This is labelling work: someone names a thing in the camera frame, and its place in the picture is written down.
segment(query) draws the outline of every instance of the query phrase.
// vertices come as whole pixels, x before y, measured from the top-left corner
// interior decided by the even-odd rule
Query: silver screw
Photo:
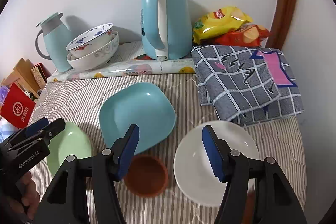
[[[274,158],[272,158],[272,157],[267,157],[267,162],[269,163],[269,164],[273,164],[273,163],[275,163],[275,159]]]
[[[74,155],[67,156],[67,162],[73,161],[75,159]]]
[[[108,156],[112,153],[111,149],[104,149],[102,152],[101,152],[104,156]]]
[[[240,152],[238,150],[233,149],[233,150],[231,150],[230,154],[232,156],[238,157],[240,155]]]

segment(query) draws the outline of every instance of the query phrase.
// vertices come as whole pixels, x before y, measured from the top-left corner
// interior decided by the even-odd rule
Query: striped tablecloth
[[[102,104],[111,95],[134,83],[154,83],[169,99],[177,114],[176,126],[168,138],[146,151],[166,165],[169,185],[155,198],[140,198],[128,191],[123,181],[115,183],[125,221],[127,224],[213,223],[218,208],[200,206],[185,197],[173,172],[175,151],[182,138],[198,124],[218,119],[213,106],[199,105],[194,77],[192,74],[141,75],[48,83],[30,123],[42,117],[47,117],[49,121],[62,117],[77,124],[86,132],[96,151],[102,151],[105,143],[98,119]],[[306,167],[296,117],[248,126],[246,130],[256,142],[261,159],[272,156],[278,161],[303,207]],[[42,196],[52,180],[46,160],[35,166],[31,173]],[[87,200],[91,224],[96,224],[92,190],[87,191]]]

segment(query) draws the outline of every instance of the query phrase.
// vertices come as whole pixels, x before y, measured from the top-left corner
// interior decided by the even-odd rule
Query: kettle handle
[[[36,50],[37,50],[37,53],[38,53],[41,57],[43,57],[44,59],[51,60],[51,57],[50,57],[49,55],[44,55],[44,54],[40,51],[40,49],[39,49],[39,44],[38,44],[38,42],[37,42],[37,39],[38,39],[38,37],[39,37],[40,34],[43,34],[42,29],[39,31],[39,33],[37,34],[37,37],[36,37],[36,39],[35,39],[35,48],[36,48]]]
[[[143,25],[148,42],[157,50],[165,49],[159,33],[158,1],[146,0],[144,4]]]

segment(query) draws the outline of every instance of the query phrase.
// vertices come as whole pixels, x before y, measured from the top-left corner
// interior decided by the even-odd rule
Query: white bowl
[[[119,34],[117,31],[112,31],[115,37],[105,44],[103,47],[95,50],[94,52],[85,55],[81,58],[76,58],[69,52],[67,60],[69,64],[76,70],[88,70],[96,68],[108,60],[111,59],[112,55],[116,52],[119,45]]]
[[[70,51],[72,55],[77,58],[92,53],[113,39],[112,27],[112,23],[94,27],[72,40],[66,46],[65,50]]]
[[[226,183],[215,177],[202,141],[202,129],[211,125],[218,138],[227,142],[246,157],[259,159],[252,137],[240,126],[227,121],[205,122],[192,129],[180,142],[174,158],[174,175],[177,185],[189,199],[203,206],[221,205]],[[249,180],[248,191],[254,189],[254,179]]]

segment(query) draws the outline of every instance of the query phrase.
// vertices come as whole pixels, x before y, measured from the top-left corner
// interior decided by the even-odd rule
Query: red package with hi logo
[[[9,89],[1,108],[1,115],[17,128],[28,125],[35,103],[15,84]]]

